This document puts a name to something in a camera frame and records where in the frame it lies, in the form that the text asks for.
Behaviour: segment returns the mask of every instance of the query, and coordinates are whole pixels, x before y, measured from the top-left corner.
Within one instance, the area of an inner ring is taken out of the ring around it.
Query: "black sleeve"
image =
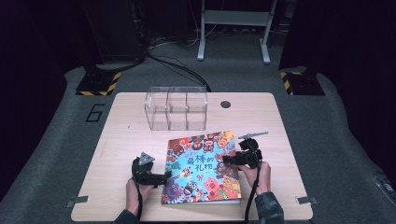
[[[254,201],[261,224],[283,224],[285,222],[283,209],[273,192],[257,195]]]
[[[123,210],[113,224],[137,224],[139,220],[128,210]]]

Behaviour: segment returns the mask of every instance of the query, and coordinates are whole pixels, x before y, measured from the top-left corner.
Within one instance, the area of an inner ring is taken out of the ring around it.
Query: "gray carpet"
[[[312,205],[315,223],[396,223],[396,207],[373,180],[382,176],[381,171],[350,133],[334,85],[318,75],[326,96],[288,96],[277,70],[285,35],[276,35],[269,49],[270,65],[262,62],[259,38],[228,35],[208,40],[203,62],[196,60],[198,44],[190,48],[162,45],[152,54],[181,60],[200,74],[212,91],[271,92],[275,96],[306,191],[319,201]],[[64,208],[64,204],[78,196],[116,94],[147,91],[150,86],[197,85],[146,59],[121,73],[112,95],[76,96],[84,73],[76,68],[65,74],[68,86],[64,99],[33,156],[1,202],[0,223],[73,223],[72,209]],[[96,107],[103,111],[102,117],[99,122],[85,122],[95,104],[104,104]]]

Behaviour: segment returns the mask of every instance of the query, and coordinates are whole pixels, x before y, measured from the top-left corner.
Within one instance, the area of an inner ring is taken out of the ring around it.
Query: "wooden table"
[[[88,196],[88,201],[75,204],[73,220],[114,220],[125,206],[125,184],[132,175],[132,161],[142,151],[155,158],[152,173],[163,174],[169,139],[224,130],[233,130],[237,143],[241,141],[237,136],[269,132],[254,138],[263,159],[272,167],[271,187],[284,209],[285,219],[308,220],[313,216],[309,203],[296,202],[295,198],[305,197],[306,192],[271,93],[209,92],[205,131],[151,131],[144,110],[145,98],[145,92],[123,92],[116,96],[78,195]],[[229,101],[231,107],[222,108],[222,101]],[[159,186],[144,204],[142,221],[244,220],[251,188],[242,172],[239,176],[241,203],[162,205],[163,186]],[[258,220],[254,201],[249,219]]]

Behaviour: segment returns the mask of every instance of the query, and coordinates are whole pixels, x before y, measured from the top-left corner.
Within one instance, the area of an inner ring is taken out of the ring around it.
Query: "colorful book cover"
[[[234,155],[233,131],[169,140],[165,169],[172,176],[163,187],[162,204],[241,198],[238,169],[222,161]]]

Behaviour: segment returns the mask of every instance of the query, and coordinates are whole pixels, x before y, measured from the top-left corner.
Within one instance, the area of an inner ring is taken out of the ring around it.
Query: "table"
[[[305,197],[306,192],[271,93],[209,92],[205,131],[151,131],[144,110],[145,99],[144,92],[122,92],[115,97],[78,195],[88,196],[88,201],[75,204],[71,215],[73,220],[114,220],[125,206],[125,184],[132,175],[132,161],[142,151],[156,159],[152,173],[163,174],[169,139],[224,130],[233,130],[235,137],[269,132],[254,138],[264,160],[272,167],[272,191],[284,209],[285,219],[308,220],[313,216],[309,203],[296,202],[295,198]],[[221,107],[222,101],[230,102],[231,107]],[[163,187],[159,186],[144,204],[141,220],[242,221],[251,188],[242,172],[239,176],[241,203],[162,205]],[[249,219],[258,220],[254,201]]]
[[[198,48],[198,61],[204,60],[205,55],[205,24],[234,24],[234,25],[255,25],[265,26],[264,35],[260,38],[262,48],[262,60],[269,64],[270,56],[267,48],[268,35],[270,33],[272,20],[275,13],[277,0],[272,0],[271,9],[268,12],[250,11],[226,11],[226,10],[206,10],[205,0],[202,0],[201,10],[201,41]]]

